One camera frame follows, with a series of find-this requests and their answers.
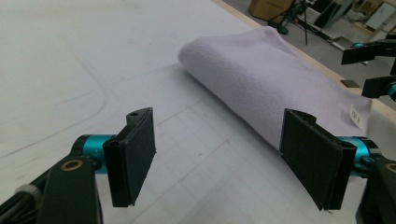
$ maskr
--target lavender towel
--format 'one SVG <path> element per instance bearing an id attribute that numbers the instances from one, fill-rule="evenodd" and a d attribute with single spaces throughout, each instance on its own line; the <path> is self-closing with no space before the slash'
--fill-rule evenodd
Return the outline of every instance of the lavender towel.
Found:
<path id="1" fill-rule="evenodd" d="M 352 122 L 349 109 L 354 105 L 368 119 L 371 100 L 341 89 L 300 58 L 271 27 L 198 38 L 182 48 L 178 59 L 277 149 L 285 108 L 314 115 L 333 135 L 366 135 L 367 130 Z"/>

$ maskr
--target white tabletop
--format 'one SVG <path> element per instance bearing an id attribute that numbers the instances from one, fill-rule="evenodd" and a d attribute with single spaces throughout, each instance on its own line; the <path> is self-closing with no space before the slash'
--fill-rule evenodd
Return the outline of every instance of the white tabletop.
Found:
<path id="1" fill-rule="evenodd" d="M 0 3 L 0 202 L 85 133 L 118 133 L 152 106 L 157 155 L 135 207 L 105 223 L 354 223 L 364 180 L 343 208 L 316 208 L 278 152 L 177 62 L 203 35 L 252 29 L 198 0 Z"/>

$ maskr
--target folded cloth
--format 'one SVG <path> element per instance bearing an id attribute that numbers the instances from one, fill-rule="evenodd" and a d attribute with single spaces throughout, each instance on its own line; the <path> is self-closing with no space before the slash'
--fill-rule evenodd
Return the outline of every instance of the folded cloth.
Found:
<path id="1" fill-rule="evenodd" d="M 271 27 L 201 37 L 184 46 L 184 68 L 279 149 L 285 108 L 318 118 L 335 136 L 366 135 L 349 116 L 368 119 L 371 100 L 352 94 L 307 64 Z"/>

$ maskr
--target cardboard box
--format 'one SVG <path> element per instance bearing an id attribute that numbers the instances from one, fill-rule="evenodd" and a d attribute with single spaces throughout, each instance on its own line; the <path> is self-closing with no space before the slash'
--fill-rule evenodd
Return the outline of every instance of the cardboard box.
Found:
<path id="1" fill-rule="evenodd" d="M 248 8 L 250 14 L 265 21 L 289 9 L 293 0 L 252 0 Z M 283 15 L 273 19 L 273 22 L 280 23 Z"/>

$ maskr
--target white table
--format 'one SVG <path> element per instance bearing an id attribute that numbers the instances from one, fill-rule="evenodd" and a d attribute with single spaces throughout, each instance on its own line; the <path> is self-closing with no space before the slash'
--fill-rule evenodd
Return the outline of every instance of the white table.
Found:
<path id="1" fill-rule="evenodd" d="M 277 151 L 177 62 L 196 37 L 251 29 L 223 8 L 208 0 L 0 8 L 0 202 L 80 135 L 118 133 L 127 113 L 152 106 L 158 153 L 136 207 L 113 208 L 106 176 L 97 176 L 105 223 L 354 222 L 363 180 L 351 178 L 341 211 L 319 212 Z"/>

